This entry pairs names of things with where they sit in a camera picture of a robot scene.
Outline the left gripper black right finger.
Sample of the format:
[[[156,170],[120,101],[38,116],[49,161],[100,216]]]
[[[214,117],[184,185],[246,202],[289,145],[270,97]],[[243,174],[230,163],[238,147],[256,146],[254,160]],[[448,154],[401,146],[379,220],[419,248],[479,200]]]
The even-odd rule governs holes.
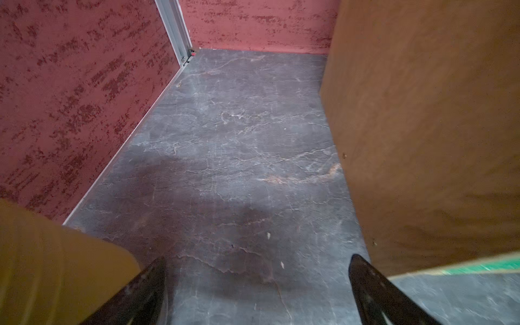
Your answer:
[[[440,325],[359,254],[352,255],[349,280],[363,325]]]

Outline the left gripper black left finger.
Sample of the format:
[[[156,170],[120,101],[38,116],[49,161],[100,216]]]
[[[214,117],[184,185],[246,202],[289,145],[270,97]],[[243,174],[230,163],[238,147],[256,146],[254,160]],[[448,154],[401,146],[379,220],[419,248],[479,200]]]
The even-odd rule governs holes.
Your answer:
[[[155,259],[83,324],[166,324],[167,264]]]

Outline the bright green sponge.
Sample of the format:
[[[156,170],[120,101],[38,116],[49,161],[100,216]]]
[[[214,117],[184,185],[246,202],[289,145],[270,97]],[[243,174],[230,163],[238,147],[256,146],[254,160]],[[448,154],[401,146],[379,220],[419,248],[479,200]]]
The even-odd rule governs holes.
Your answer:
[[[441,273],[443,275],[519,273],[519,258],[449,268],[442,270]]]

